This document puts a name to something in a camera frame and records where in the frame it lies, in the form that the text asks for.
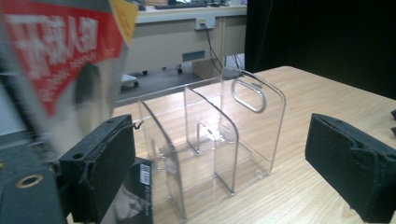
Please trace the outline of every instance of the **cable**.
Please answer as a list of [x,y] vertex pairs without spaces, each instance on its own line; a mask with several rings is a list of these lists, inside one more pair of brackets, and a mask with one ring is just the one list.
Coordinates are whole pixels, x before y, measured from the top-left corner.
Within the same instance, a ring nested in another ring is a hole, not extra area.
[[216,55],[215,51],[212,49],[212,44],[210,43],[210,36],[209,36],[209,32],[208,32],[207,26],[204,23],[201,23],[200,25],[204,27],[205,32],[206,32],[206,38],[207,38],[207,42],[209,43],[209,48],[210,48],[210,51],[209,51],[209,53],[210,53],[210,61],[213,63],[215,68],[221,73],[220,69],[216,66],[216,63],[213,61],[212,52],[215,55],[216,59],[218,60],[218,62],[220,64],[220,67],[221,68],[223,67],[221,61],[219,60],[218,55]]
[[235,62],[236,67],[237,67],[238,69],[245,70],[244,67],[242,66],[243,63],[242,63],[241,59],[238,57],[238,55],[233,55],[233,61]]

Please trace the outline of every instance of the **red sign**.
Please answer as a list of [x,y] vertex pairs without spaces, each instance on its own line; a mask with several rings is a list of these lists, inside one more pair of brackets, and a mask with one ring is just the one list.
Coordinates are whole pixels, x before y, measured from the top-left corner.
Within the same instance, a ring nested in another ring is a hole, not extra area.
[[0,1],[2,20],[24,74],[49,115],[85,63],[120,56],[111,13],[28,0]]

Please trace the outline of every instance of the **black curtain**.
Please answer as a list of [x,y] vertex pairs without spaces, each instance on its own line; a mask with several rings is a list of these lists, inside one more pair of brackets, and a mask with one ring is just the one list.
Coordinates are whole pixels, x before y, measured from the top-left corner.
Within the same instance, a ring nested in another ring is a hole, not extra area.
[[396,2],[249,0],[246,69],[289,65],[396,99]]

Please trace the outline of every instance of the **metal ring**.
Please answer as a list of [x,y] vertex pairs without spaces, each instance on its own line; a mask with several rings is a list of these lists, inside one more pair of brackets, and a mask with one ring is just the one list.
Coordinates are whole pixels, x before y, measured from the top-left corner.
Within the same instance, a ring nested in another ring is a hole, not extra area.
[[43,175],[28,175],[25,178],[18,181],[17,188],[18,189],[30,188],[30,187],[38,184],[43,179],[44,179]]

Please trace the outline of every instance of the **black foam block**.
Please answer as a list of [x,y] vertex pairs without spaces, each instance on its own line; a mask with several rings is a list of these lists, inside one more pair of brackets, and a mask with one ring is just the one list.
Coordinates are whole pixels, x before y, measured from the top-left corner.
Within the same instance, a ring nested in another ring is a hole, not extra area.
[[396,135],[396,127],[390,129]]
[[390,114],[396,119],[396,110],[393,110]]
[[60,159],[76,222],[101,222],[134,164],[132,117],[108,119]]
[[390,222],[396,208],[396,150],[355,127],[313,114],[309,163],[365,222]]

